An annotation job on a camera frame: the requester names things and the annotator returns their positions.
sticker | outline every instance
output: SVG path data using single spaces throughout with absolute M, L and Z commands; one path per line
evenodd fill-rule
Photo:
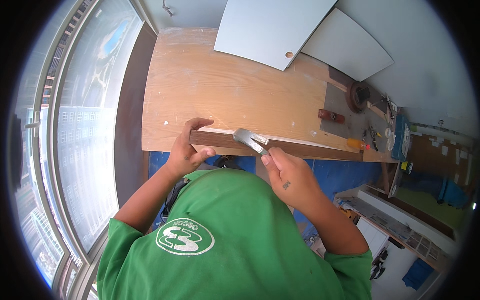
M 176 255 L 199 255 L 215 244 L 212 233 L 202 224 L 188 218 L 178 218 L 157 229 L 155 243 Z
M 455 163 L 460 164 L 460 149 L 455 149 Z

orange bottle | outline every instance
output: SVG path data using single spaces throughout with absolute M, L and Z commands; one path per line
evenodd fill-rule
M 356 139 L 348 139 L 347 140 L 347 145 L 349 145 L 352 148 L 357 148 L 357 149 L 360 149 L 360 150 L 370 149 L 369 144 L 365 143 L 364 141 L 356 140 Z

finger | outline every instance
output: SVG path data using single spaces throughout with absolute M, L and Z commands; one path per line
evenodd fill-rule
M 283 152 L 280 148 L 270 148 L 268 149 L 268 153 L 275 162 L 276 167 L 282 171 L 290 159 L 288 154 Z
M 267 169 L 268 172 L 268 177 L 270 179 L 270 182 L 275 185 L 281 182 L 280 178 L 280 171 L 275 165 L 275 162 L 273 161 L 273 158 L 270 155 L 262 155 L 261 160 Z
M 192 155 L 190 157 L 190 162 L 194 165 L 200 165 L 203 163 L 207 158 L 212 157 L 215 155 L 215 150 L 210 147 L 205 147 Z
M 185 126 L 183 127 L 184 133 L 190 133 L 191 130 L 198 130 L 204 126 L 212 125 L 213 120 L 204 119 L 204 118 L 193 118 L 185 122 Z

tattoo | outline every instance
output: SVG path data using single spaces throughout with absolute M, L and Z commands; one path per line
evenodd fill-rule
M 286 190 L 288 189 L 288 186 L 291 185 L 290 181 L 287 180 L 287 182 L 285 182 L 285 184 L 283 185 L 283 189 Z

hammer head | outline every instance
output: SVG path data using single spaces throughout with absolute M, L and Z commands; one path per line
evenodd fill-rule
M 268 154 L 268 151 L 266 151 L 262 146 L 257 144 L 255 141 L 262 143 L 264 145 L 268 144 L 268 139 L 262 137 L 259 134 L 256 134 L 254 132 L 251 132 L 250 130 L 246 130 L 243 128 L 238 128 L 235 130 L 233 133 L 233 139 L 236 142 L 244 143 L 248 147 L 252 148 L 256 152 L 258 152 L 261 155 Z

